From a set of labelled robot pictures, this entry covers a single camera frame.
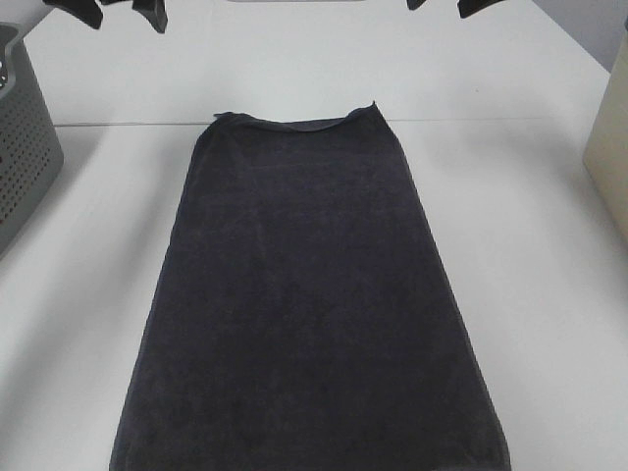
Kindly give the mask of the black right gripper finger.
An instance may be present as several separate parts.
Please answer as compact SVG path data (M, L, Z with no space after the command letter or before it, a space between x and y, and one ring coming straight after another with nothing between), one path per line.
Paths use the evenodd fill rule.
M457 8L460 18L467 19L495 3L495 0L459 0Z
M426 0L406 0L406 5L410 11L415 11L420 8Z

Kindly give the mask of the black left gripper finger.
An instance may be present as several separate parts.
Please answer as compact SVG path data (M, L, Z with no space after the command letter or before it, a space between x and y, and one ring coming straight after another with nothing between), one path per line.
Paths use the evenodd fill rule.
M132 8L140 13L158 33L165 33L168 15L164 0L133 0Z
M95 0L43 0L46 6L60 9L93 29L100 29L103 13Z

